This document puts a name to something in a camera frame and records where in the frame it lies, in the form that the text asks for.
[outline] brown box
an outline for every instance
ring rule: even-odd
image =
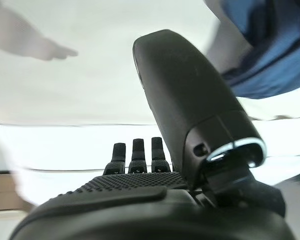
[[[15,183],[10,174],[0,174],[0,210],[20,209],[22,200],[15,191]]]
[[[0,210],[20,209],[22,201],[14,191],[0,192]]]
[[[11,174],[0,174],[0,193],[15,191],[15,182]]]

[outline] robotic hand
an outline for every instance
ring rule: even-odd
[[[170,30],[138,38],[135,65],[161,138],[116,143],[103,176],[37,207],[11,240],[293,240],[281,192],[256,181],[266,146],[206,58]]]

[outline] black robotic finger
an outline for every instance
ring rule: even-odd
[[[103,172],[103,175],[124,174],[126,167],[126,144],[116,143],[113,145],[112,159]]]
[[[129,164],[128,174],[147,173],[144,140],[137,138],[133,140],[132,158]]]
[[[161,137],[153,137],[151,139],[151,172],[152,173],[170,173],[170,166],[166,160],[164,147]]]

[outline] white ceiling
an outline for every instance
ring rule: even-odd
[[[134,66],[134,40],[170,29],[205,52],[218,25],[203,0],[5,0],[4,6],[78,51],[43,61],[0,49],[4,124],[153,124]]]

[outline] blue jacket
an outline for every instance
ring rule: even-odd
[[[224,0],[222,7],[253,46],[223,74],[235,95],[263,99],[300,88],[300,0]]]

